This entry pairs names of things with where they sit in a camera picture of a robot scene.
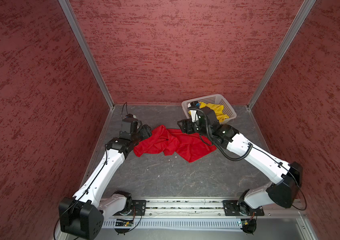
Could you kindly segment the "red shorts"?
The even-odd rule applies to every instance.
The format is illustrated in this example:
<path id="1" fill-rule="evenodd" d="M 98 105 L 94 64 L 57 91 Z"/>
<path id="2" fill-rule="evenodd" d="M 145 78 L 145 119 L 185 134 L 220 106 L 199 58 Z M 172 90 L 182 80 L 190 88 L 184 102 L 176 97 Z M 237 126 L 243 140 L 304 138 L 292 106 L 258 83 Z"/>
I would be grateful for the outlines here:
<path id="1" fill-rule="evenodd" d="M 161 125 L 152 131 L 151 137 L 134 147 L 134 153 L 137 157 L 161 153 L 171 156 L 176 153 L 188 163 L 193 163 L 216 149 L 206 137 L 184 134 L 179 129 L 168 129 Z"/>

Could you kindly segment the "white plastic laundry basket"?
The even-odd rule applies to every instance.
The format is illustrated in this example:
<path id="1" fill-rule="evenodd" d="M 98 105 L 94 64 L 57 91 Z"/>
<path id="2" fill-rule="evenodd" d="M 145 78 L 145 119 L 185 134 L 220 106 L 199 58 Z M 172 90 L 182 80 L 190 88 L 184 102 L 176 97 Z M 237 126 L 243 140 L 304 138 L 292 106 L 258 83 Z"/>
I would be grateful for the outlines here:
<path id="1" fill-rule="evenodd" d="M 220 94 L 214 94 L 214 95 L 208 95 L 203 97 L 198 97 L 190 100 L 185 100 L 182 102 L 182 108 L 185 113 L 185 116 L 187 118 L 190 117 L 190 114 L 187 110 L 187 108 L 190 106 L 192 102 L 203 102 L 205 104 L 216 104 L 216 105 L 222 105 L 223 108 L 223 114 L 229 116 L 227 119 L 220 122 L 220 124 L 227 124 L 230 120 L 233 120 L 237 117 L 237 113 L 234 111 L 232 106 L 229 104 L 229 102 Z"/>

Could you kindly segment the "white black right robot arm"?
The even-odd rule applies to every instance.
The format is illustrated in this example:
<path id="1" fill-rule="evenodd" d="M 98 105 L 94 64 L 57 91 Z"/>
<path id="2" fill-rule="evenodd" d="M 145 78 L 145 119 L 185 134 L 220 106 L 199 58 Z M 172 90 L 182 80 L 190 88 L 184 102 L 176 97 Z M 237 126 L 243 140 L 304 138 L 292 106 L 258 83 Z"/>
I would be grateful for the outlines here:
<path id="1" fill-rule="evenodd" d="M 202 119 L 185 119 L 177 124 L 182 133 L 206 137 L 228 160 L 246 161 L 269 179 L 257 189 L 244 191 L 232 208 L 235 212 L 250 216 L 265 205 L 276 204 L 285 209 L 294 206 L 302 186 L 300 164 L 288 163 L 267 153 L 230 125 L 210 125 Z"/>

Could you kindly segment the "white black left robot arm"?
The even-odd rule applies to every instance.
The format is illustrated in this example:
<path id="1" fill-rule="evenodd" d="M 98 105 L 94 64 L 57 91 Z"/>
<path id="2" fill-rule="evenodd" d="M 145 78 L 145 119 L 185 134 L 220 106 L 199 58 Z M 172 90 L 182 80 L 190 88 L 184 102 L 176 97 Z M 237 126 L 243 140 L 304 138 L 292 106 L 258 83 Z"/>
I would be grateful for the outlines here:
<path id="1" fill-rule="evenodd" d="M 63 233 L 93 240 L 99 234 L 106 219 L 117 213 L 135 214 L 130 193 L 117 191 L 106 200 L 102 196 L 117 169 L 139 142 L 152 136 L 148 125 L 134 130 L 122 131 L 105 145 L 101 162 L 89 179 L 71 198 L 63 198 L 58 206 L 59 218 L 56 225 Z"/>

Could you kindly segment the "yellow shorts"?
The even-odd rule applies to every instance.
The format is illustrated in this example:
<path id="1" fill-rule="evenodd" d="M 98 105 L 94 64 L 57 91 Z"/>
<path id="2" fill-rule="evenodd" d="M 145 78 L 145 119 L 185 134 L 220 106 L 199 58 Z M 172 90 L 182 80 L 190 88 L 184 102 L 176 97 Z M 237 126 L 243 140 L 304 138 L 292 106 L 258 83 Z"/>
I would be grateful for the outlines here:
<path id="1" fill-rule="evenodd" d="M 217 104 L 206 104 L 204 102 L 192 102 L 190 104 L 191 107 L 199 107 L 200 109 L 201 108 L 209 108 L 211 110 L 214 111 L 216 117 L 217 117 L 217 120 L 220 122 L 220 123 L 223 123 L 225 120 L 229 119 L 230 116 L 229 115 L 226 115 L 224 114 L 224 109 L 225 107 L 223 105 L 217 105 Z"/>

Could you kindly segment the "left small circuit board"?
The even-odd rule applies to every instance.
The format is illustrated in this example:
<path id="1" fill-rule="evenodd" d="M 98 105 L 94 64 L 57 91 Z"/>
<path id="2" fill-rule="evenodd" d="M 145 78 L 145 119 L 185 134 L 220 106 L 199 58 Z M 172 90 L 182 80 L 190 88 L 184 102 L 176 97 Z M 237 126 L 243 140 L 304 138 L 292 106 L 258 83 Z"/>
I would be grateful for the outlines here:
<path id="1" fill-rule="evenodd" d="M 123 220 L 123 219 L 117 219 L 116 220 L 116 227 L 128 227 L 131 228 L 134 226 L 134 220 Z"/>

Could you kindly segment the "small circuit board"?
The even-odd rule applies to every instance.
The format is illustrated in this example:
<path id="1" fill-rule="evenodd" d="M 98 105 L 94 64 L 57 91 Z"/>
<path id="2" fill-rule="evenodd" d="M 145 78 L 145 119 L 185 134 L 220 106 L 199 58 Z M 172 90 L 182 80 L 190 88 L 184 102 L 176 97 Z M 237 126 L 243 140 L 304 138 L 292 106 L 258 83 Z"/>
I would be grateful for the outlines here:
<path id="1" fill-rule="evenodd" d="M 248 219 L 241 219 L 241 227 L 244 228 L 245 226 L 249 225 Z"/>
<path id="2" fill-rule="evenodd" d="M 116 227 L 128 227 L 131 228 L 134 226 L 134 220 L 123 220 L 123 219 L 117 219 L 116 220 Z"/>

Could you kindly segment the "right small circuit board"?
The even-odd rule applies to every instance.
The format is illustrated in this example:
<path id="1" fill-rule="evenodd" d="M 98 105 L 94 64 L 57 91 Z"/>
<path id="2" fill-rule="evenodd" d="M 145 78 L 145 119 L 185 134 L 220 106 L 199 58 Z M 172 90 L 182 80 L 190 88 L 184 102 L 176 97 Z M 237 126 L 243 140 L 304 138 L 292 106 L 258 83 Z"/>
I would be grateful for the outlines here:
<path id="1" fill-rule="evenodd" d="M 249 225 L 248 219 L 241 219 L 241 227 L 244 228 L 245 226 Z"/>

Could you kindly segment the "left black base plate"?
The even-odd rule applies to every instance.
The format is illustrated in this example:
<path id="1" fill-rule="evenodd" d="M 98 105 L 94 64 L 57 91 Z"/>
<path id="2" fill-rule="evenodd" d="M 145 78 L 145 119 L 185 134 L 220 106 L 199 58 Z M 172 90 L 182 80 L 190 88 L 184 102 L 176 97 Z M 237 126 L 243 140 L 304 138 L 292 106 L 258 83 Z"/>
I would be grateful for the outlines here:
<path id="1" fill-rule="evenodd" d="M 146 213 L 146 200 L 127 200 L 126 207 L 124 211 L 125 216 L 144 216 Z"/>

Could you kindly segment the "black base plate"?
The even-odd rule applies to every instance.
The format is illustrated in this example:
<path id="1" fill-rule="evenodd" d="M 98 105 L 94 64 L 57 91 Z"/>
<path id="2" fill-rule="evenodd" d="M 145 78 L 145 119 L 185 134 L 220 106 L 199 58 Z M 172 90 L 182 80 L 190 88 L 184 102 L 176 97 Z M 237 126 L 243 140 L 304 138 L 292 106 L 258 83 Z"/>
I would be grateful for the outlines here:
<path id="1" fill-rule="evenodd" d="M 126 207 L 124 211 L 125 216 L 144 216 L 146 213 L 146 200 L 127 200 Z"/>
<path id="2" fill-rule="evenodd" d="M 245 202 L 238 204 L 237 200 L 223 200 L 222 203 L 226 217 L 262 217 L 265 215 L 262 207 L 252 209 Z"/>

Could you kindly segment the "aluminium front rail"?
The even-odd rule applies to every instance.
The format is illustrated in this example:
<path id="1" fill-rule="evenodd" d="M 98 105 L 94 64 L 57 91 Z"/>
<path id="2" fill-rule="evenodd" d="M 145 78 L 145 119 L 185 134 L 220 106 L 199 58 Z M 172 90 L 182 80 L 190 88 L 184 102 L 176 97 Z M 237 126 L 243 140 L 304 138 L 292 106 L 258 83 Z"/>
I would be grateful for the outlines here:
<path id="1" fill-rule="evenodd" d="M 295 208 L 285 209 L 276 204 L 263 205 L 252 210 L 248 215 L 236 210 L 237 200 L 234 198 L 135 198 L 146 201 L 139 213 L 146 218 L 271 218 L 298 219 L 307 217 L 306 212 Z"/>

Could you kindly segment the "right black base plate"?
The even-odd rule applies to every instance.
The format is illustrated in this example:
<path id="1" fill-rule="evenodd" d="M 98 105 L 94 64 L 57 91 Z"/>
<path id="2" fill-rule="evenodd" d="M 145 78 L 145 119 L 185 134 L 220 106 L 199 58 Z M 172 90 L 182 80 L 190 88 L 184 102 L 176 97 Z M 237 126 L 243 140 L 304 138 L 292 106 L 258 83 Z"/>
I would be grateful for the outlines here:
<path id="1" fill-rule="evenodd" d="M 262 207 L 252 209 L 245 202 L 238 204 L 237 200 L 223 200 L 222 203 L 226 217 L 262 217 L 265 215 Z"/>

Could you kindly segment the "left corner aluminium post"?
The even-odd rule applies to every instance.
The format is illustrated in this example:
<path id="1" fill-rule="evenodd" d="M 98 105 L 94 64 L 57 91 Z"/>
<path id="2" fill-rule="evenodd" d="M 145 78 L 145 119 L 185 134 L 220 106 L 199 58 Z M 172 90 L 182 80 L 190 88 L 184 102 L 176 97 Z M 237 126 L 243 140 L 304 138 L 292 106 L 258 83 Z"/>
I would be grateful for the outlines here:
<path id="1" fill-rule="evenodd" d="M 75 14 L 74 14 L 74 11 L 73 11 L 73 8 L 72 8 L 70 2 L 68 0 L 59 0 L 58 2 L 59 2 L 60 6 L 61 6 L 61 8 L 64 12 L 64 15 L 65 15 L 74 35 L 76 37 L 76 40 L 77 40 L 77 42 L 78 42 L 78 44 L 79 44 L 79 46 L 80 46 L 80 48 L 81 48 L 81 50 L 84 54 L 84 57 L 86 58 L 87 63 L 90 66 L 91 71 L 92 71 L 92 73 L 93 73 L 102 93 L 103 93 L 103 96 L 107 101 L 109 108 L 111 110 L 114 110 L 115 109 L 115 103 L 114 103 L 114 101 L 111 97 L 111 94 L 108 90 L 108 87 L 107 87 L 105 81 L 104 81 L 104 78 L 101 74 L 101 71 L 100 71 L 100 69 L 99 69 L 99 67 L 96 63 L 96 60 L 95 60 L 95 58 L 92 54 L 92 51 L 91 51 L 91 49 L 90 49 L 90 47 L 89 47 L 89 45 L 86 41 L 86 38 L 85 38 L 81 28 L 80 28 L 80 25 L 78 23 L 78 20 L 77 20 Z"/>

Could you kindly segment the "corner aluminium post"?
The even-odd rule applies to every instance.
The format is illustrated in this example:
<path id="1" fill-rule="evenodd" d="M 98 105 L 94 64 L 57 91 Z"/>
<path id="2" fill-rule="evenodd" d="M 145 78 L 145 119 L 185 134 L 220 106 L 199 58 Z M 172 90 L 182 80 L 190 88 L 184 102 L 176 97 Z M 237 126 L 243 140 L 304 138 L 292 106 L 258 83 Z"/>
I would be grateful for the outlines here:
<path id="1" fill-rule="evenodd" d="M 252 111 L 253 107 L 255 106 L 257 100 L 261 96 L 264 88 L 268 84 L 269 80 L 271 79 L 274 71 L 278 67 L 280 61 L 282 60 L 283 56 L 285 55 L 286 51 L 292 44 L 293 40 L 295 39 L 297 33 L 299 32 L 300 28 L 302 27 L 304 21 L 306 20 L 307 16 L 309 15 L 311 9 L 315 5 L 316 0 L 304 0 L 300 9 L 298 10 L 292 24 L 290 25 L 289 29 L 287 30 L 281 44 L 279 45 L 274 57 L 272 58 L 265 74 L 263 75 L 256 91 L 254 92 L 253 96 L 251 97 L 247 109 L 249 112 Z"/>
<path id="2" fill-rule="evenodd" d="M 61 6 L 61 8 L 64 12 L 64 15 L 65 15 L 74 35 L 76 37 L 76 40 L 77 40 L 77 42 L 78 42 L 78 44 L 79 44 L 79 46 L 80 46 L 80 48 L 81 48 L 81 50 L 84 54 L 84 57 L 86 58 L 87 63 L 90 66 L 91 71 L 92 71 L 92 73 L 93 73 L 102 93 L 103 93 L 103 96 L 107 101 L 109 108 L 111 110 L 114 110 L 115 109 L 115 103 L 114 103 L 114 101 L 111 97 L 111 94 L 108 90 L 108 87 L 107 87 L 105 81 L 104 81 L 104 78 L 101 74 L 101 71 L 100 71 L 100 69 L 99 69 L 99 67 L 96 63 L 96 60 L 95 60 L 95 58 L 92 54 L 92 51 L 91 51 L 91 49 L 90 49 L 90 47 L 89 47 L 89 45 L 86 41 L 86 38 L 85 38 L 81 28 L 80 28 L 80 25 L 78 23 L 78 20 L 77 20 L 75 14 L 74 14 L 74 11 L 73 11 L 73 8 L 72 8 L 70 2 L 68 0 L 59 0 L 58 2 L 59 2 L 60 6 Z"/>

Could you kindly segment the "right corner aluminium post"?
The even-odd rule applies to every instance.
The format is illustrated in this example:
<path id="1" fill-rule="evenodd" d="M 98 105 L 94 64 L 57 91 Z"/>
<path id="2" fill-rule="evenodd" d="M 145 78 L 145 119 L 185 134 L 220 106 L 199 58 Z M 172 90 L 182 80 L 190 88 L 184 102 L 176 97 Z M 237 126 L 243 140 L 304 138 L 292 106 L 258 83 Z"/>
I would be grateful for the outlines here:
<path id="1" fill-rule="evenodd" d="M 247 109 L 249 112 L 252 111 L 253 107 L 255 106 L 257 100 L 261 96 L 264 88 L 268 84 L 269 80 L 271 79 L 274 71 L 278 67 L 280 61 L 282 60 L 283 56 L 285 55 L 286 51 L 292 44 L 293 40 L 295 39 L 297 33 L 299 32 L 300 28 L 302 27 L 304 21 L 306 20 L 307 16 L 309 15 L 311 9 L 315 5 L 316 0 L 304 0 L 300 9 L 298 10 L 292 24 L 290 25 L 289 29 L 287 30 L 281 44 L 279 45 L 274 57 L 272 58 L 265 74 L 263 75 L 256 91 L 254 92 L 253 96 L 251 97 Z"/>

